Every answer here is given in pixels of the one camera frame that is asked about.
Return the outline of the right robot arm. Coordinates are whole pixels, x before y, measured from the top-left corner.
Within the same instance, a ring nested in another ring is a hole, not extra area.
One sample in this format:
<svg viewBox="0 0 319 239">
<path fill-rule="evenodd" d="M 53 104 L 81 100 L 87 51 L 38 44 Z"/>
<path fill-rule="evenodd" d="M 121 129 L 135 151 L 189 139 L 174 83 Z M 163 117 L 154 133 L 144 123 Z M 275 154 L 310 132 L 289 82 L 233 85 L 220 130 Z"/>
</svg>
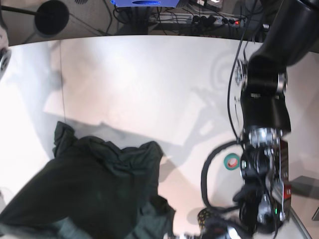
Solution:
<svg viewBox="0 0 319 239">
<path fill-rule="evenodd" d="M 7 25 L 5 24 L 2 13 L 0 14 L 0 78 L 2 79 L 11 58 L 9 40 L 7 35 Z"/>
</svg>

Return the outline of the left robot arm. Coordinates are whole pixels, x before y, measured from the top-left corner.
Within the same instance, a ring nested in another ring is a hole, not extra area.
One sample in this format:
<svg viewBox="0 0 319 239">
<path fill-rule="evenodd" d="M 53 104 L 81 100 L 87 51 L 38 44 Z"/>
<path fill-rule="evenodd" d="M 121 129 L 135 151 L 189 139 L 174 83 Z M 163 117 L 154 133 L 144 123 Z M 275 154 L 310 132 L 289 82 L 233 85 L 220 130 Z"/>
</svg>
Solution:
<svg viewBox="0 0 319 239">
<path fill-rule="evenodd" d="M 284 0 L 262 46 L 250 58 L 235 60 L 230 76 L 240 87 L 243 128 L 234 141 L 214 149 L 201 172 L 205 208 L 198 214 L 202 239 L 251 239 L 255 233 L 277 236 L 290 219 L 288 143 L 291 132 L 286 107 L 287 68 L 299 62 L 319 36 L 319 3 Z M 207 175 L 214 157 L 239 145 L 244 185 L 232 207 L 210 204 Z"/>
</svg>

